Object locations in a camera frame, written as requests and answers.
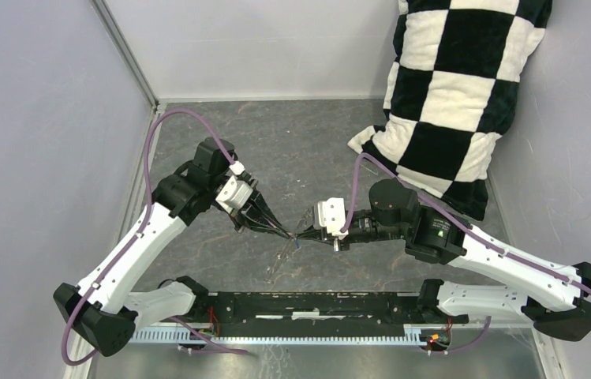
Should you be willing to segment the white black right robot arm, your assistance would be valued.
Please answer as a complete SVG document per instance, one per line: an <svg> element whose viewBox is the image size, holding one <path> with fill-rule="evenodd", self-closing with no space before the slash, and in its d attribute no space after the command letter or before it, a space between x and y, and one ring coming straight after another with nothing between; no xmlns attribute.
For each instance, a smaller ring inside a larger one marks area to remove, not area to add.
<svg viewBox="0 0 591 379"><path fill-rule="evenodd" d="M516 249L461 217L423 205L414 190L395 179L376 182L368 199L369 208L353 212L338 197L318 202L312 225L298 237L336 251L355 243L400 239L406 254L419 261L492 279L490 285L424 281L416 310L427 322L468 316L524 321L570 342L591 332L590 263L562 266Z"/></svg>

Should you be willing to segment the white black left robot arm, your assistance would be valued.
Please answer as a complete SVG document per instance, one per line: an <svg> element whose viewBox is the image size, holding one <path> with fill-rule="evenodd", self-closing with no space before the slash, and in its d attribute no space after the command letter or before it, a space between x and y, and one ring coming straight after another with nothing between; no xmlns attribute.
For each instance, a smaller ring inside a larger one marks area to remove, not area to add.
<svg viewBox="0 0 591 379"><path fill-rule="evenodd" d="M53 299L68 332L111 356L134 332L157 321L181 315L202 320L208 300L182 280L140 294L132 289L162 250L210 208L225 212L236 231L293 237L267 206L257 181L229 158L236 158L230 142L200 142L193 159L159 182L138 221L103 262L79 283L58 286Z"/></svg>

